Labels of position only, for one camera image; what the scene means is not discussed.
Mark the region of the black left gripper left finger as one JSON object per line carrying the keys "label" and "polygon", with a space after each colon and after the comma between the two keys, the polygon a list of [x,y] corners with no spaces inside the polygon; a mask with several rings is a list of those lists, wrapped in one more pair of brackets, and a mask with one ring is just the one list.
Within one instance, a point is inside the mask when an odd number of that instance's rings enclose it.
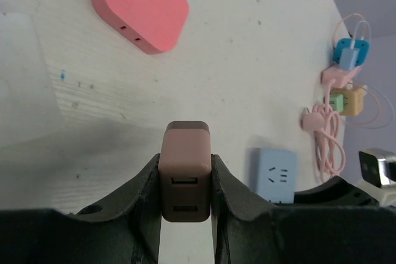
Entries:
{"label": "black left gripper left finger", "polygon": [[155,155],[131,180],[76,214],[1,212],[1,263],[157,263],[161,203]]}

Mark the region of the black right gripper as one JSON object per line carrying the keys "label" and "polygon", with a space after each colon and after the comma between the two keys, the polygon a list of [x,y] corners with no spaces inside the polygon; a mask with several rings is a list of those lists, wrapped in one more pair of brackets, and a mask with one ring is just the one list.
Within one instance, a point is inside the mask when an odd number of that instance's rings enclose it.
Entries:
{"label": "black right gripper", "polygon": [[315,188],[295,192],[294,204],[327,206],[379,206],[365,191],[335,176]]}

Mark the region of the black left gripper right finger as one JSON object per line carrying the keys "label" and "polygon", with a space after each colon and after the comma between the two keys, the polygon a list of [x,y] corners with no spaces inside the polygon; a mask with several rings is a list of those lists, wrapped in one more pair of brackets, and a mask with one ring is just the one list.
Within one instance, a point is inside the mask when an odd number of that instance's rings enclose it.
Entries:
{"label": "black left gripper right finger", "polygon": [[394,263],[395,208],[274,204],[212,156],[216,263]]}

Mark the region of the light blue power strip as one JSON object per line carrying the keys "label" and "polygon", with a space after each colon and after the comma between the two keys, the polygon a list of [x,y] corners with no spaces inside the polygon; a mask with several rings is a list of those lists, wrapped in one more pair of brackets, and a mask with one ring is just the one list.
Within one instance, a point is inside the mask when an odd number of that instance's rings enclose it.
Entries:
{"label": "light blue power strip", "polygon": [[247,184],[257,195],[274,204],[295,199],[298,157],[281,148],[253,148],[249,154]]}

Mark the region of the brown pink USB charger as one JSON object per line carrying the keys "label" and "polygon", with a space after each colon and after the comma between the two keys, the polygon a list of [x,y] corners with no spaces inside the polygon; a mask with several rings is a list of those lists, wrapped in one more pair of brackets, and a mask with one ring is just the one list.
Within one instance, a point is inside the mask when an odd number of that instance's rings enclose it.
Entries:
{"label": "brown pink USB charger", "polygon": [[210,130],[202,121],[168,124],[158,162],[161,212],[172,223],[203,222],[210,215]]}

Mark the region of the pink adapter plug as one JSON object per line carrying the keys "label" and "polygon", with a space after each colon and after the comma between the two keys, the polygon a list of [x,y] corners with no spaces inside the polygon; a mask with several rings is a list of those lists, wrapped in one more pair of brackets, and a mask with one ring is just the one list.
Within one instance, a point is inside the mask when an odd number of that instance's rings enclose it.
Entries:
{"label": "pink adapter plug", "polygon": [[92,0],[95,12],[147,54],[172,50],[189,14],[187,0]]}

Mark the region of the white USB charger plug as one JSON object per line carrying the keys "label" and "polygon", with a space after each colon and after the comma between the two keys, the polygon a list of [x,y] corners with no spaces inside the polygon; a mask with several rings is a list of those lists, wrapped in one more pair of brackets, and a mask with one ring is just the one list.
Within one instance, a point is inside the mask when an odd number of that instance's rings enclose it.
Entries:
{"label": "white USB charger plug", "polygon": [[31,18],[1,14],[1,146],[50,134],[62,122]]}

